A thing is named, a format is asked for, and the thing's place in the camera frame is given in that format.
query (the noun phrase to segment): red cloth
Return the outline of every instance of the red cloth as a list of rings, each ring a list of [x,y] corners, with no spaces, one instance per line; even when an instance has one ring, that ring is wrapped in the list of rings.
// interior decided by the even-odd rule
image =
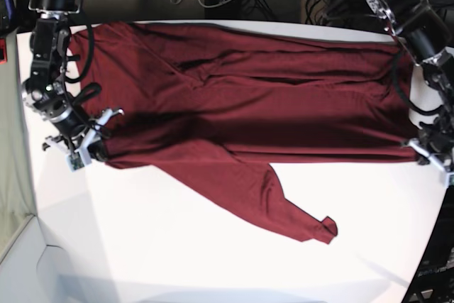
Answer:
[[[155,165],[236,216],[284,236],[329,243],[334,221],[288,202],[269,162],[404,162],[413,137],[392,90],[398,47],[252,35],[212,26],[125,23],[94,29],[86,104],[122,107],[108,164]],[[86,32],[71,50],[87,54]],[[409,90],[411,63],[402,61]]]

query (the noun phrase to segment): red sweater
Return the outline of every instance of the red sweater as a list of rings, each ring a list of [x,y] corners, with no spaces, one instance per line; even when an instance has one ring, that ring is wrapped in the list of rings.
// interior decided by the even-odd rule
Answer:
[[[86,103],[109,123],[108,165],[154,165],[256,226],[305,241],[337,235],[288,202],[269,162],[405,162],[415,136],[392,89],[398,47],[254,35],[214,26],[125,23],[94,29]],[[87,33],[71,51],[87,55]],[[399,66],[409,91],[412,66]],[[307,188],[301,183],[301,190]]]

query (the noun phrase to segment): maroon garment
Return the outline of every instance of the maroon garment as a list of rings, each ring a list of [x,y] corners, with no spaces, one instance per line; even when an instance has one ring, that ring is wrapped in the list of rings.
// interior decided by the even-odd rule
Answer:
[[[317,221],[284,198],[269,162],[414,160],[399,146],[416,128],[389,78],[395,45],[196,25],[114,23],[94,31],[82,86],[98,82],[103,91],[86,109],[126,112],[109,123],[108,164],[155,165],[269,231],[325,243],[337,235],[330,218]],[[84,61],[86,32],[71,50]],[[406,92],[411,69],[402,60]],[[316,188],[303,181],[301,190]]]

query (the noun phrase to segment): white tabletop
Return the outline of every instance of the white tabletop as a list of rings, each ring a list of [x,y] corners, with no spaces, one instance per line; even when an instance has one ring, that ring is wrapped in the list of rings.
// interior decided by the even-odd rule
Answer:
[[[390,41],[299,24],[211,23],[320,40]],[[29,37],[18,36],[22,79],[30,69]],[[70,254],[77,274],[64,275],[82,279],[88,302],[400,302],[445,193],[438,172],[416,164],[273,165],[288,200],[338,224],[329,246],[299,243],[240,220],[151,166],[114,170],[96,163],[71,173],[56,150],[41,150],[54,128],[25,112],[41,226],[49,244]]]

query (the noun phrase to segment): sleeve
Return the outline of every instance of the sleeve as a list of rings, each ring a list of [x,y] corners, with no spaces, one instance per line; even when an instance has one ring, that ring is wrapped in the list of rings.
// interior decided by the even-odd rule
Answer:
[[[200,195],[251,224],[298,241],[329,243],[337,235],[330,218],[322,222],[285,199],[275,171],[268,164],[237,160],[221,145],[204,139],[161,144],[150,131],[117,131],[107,141],[117,168],[154,165]]]

